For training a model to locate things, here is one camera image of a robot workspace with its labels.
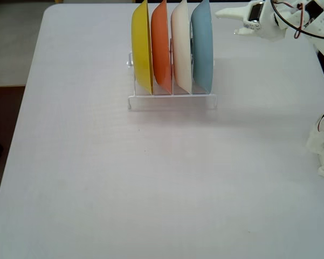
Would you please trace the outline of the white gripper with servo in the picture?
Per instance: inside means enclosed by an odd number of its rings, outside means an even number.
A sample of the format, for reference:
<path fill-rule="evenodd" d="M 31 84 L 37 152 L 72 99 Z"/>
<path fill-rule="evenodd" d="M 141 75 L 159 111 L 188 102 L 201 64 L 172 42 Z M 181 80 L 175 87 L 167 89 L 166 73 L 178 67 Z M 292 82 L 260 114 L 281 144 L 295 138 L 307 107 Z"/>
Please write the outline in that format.
<path fill-rule="evenodd" d="M 286 29 L 276 22 L 275 12 L 270 1 L 251 1 L 238 8 L 224 8 L 215 12 L 217 18 L 246 21 L 243 27 L 234 30 L 235 35 L 255 36 L 271 41 L 284 39 Z"/>

